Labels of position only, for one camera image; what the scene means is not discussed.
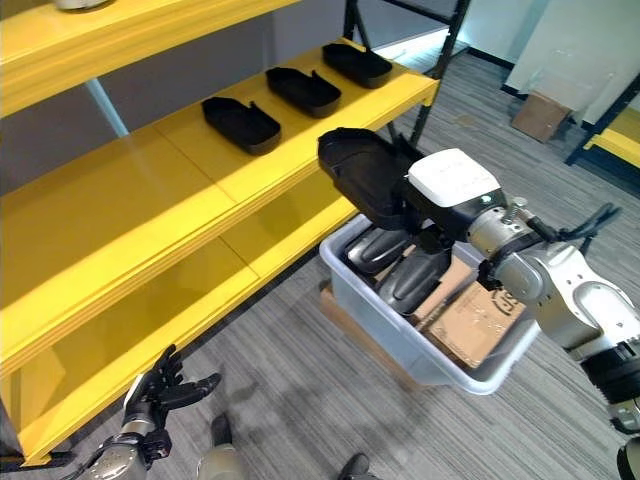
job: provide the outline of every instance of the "shelf post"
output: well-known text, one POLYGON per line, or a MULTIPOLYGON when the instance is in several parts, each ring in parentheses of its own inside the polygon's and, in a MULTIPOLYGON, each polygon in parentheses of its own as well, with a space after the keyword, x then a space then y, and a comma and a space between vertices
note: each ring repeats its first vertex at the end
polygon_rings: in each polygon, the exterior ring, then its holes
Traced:
MULTIPOLYGON (((464 16, 466 15, 467 9, 469 8, 469 3, 471 3, 471 0, 458 0, 456 2, 455 10, 451 15, 451 23, 449 24, 447 38, 442 45, 442 50, 440 50, 440 55, 438 56, 436 66, 429 71, 429 76, 431 78, 441 80, 444 76, 444 72, 446 71, 447 67, 449 66, 449 62, 451 61, 453 47, 455 46, 456 38, 458 38, 458 32, 460 32, 460 27, 462 26, 464 16)), ((433 98, 438 95, 441 83, 442 82, 438 82, 438 86, 436 87, 437 89, 433 98)), ((418 140, 420 140, 420 137, 422 136, 422 132, 427 123, 427 118, 429 117, 430 111, 430 105, 422 105, 420 107, 420 112, 418 113, 418 118, 416 119, 416 123, 413 127, 413 132, 411 133, 411 138, 409 140, 411 145, 416 146, 418 144, 418 140)))
POLYGON ((29 465, 24 465, 25 457, 22 455, 0 457, 0 472, 25 472, 28 470, 40 470, 43 468, 66 467, 76 458, 73 452, 51 452, 42 459, 33 460, 29 465))
POLYGON ((107 95, 107 92, 105 92, 104 87, 100 83, 100 80, 98 80, 97 78, 92 78, 91 80, 85 82, 85 85, 87 86, 89 93, 95 100, 98 108, 106 118, 107 122, 109 122, 109 125, 111 125, 111 128, 113 128, 115 134, 119 138, 129 135, 129 130, 127 130, 127 127, 122 121, 122 118, 120 118, 116 107, 114 107, 113 103, 111 103, 111 99, 109 98, 109 95, 107 95))
POLYGON ((602 114, 576 148, 573 149, 573 152, 571 152, 571 155, 567 157, 564 163, 567 165, 573 165, 576 163, 584 153, 585 146, 593 136, 602 133, 604 129, 607 128, 625 108, 627 108, 627 105, 631 103, 631 100, 633 100, 638 93, 640 93, 640 74, 631 81, 616 101, 613 102, 607 111, 602 114))

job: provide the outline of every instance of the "white wall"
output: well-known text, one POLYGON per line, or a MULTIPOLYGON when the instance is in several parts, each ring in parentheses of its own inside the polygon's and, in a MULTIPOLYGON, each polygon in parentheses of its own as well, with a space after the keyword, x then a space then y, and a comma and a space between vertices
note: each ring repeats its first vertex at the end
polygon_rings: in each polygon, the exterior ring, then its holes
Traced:
POLYGON ((584 115, 585 121, 596 122, 640 71, 640 1, 551 0, 507 85, 524 88, 556 49, 588 55, 594 71, 605 62, 615 69, 584 115))
POLYGON ((458 39, 516 62, 549 0, 472 0, 458 39))

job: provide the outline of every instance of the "cardboard box on floor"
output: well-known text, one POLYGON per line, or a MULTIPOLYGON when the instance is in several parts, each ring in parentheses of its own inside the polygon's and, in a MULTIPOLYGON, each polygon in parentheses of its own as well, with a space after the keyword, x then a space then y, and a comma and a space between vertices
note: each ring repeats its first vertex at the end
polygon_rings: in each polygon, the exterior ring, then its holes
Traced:
POLYGON ((556 133, 558 126, 570 112, 568 107, 541 93, 531 92, 511 126, 545 143, 556 133))

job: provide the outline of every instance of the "cardboard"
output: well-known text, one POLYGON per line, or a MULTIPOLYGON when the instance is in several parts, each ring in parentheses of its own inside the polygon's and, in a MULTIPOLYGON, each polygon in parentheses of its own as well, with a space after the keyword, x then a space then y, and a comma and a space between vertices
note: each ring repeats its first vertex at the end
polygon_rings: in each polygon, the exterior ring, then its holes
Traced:
POLYGON ((474 282, 423 332, 458 365, 476 368, 524 308, 505 290, 489 292, 474 282))
POLYGON ((400 383, 410 391, 424 389, 416 383, 378 342, 371 337, 358 323, 337 304, 333 293, 326 287, 320 294, 321 308, 325 316, 331 320, 340 330, 345 332, 353 341, 358 343, 363 350, 371 353, 384 367, 386 367, 400 383))
POLYGON ((455 255, 451 257, 451 266, 440 277, 440 285, 422 302, 410 317, 412 325, 418 325, 442 302, 444 302, 461 284, 475 276, 475 270, 455 255))
POLYGON ((531 92, 511 126, 545 143, 556 133, 558 126, 570 112, 570 108, 541 93, 531 92))

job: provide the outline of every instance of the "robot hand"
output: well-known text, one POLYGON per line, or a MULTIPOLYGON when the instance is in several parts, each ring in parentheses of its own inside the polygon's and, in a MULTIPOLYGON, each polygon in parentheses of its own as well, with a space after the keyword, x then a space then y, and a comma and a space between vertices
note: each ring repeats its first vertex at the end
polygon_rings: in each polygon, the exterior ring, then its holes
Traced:
POLYGON ((152 463, 171 452, 171 438, 164 428, 169 411, 198 402, 221 380, 214 373, 198 382, 182 383, 181 370, 180 354, 171 345, 129 389, 120 433, 105 440, 63 480, 143 480, 152 463))

